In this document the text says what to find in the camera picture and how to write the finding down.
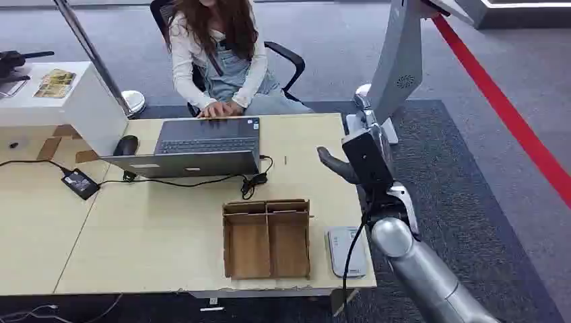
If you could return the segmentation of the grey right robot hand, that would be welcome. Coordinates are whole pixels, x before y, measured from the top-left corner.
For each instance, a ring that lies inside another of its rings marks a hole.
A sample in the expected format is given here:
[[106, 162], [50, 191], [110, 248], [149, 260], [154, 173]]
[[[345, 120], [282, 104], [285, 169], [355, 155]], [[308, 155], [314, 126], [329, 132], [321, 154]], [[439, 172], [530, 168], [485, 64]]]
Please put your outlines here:
[[321, 163], [350, 184], [379, 185], [390, 188], [393, 176], [393, 158], [385, 130], [379, 125], [364, 94], [354, 95], [357, 112], [348, 114], [345, 123], [348, 134], [341, 146], [348, 161], [331, 155], [325, 147], [317, 147]]

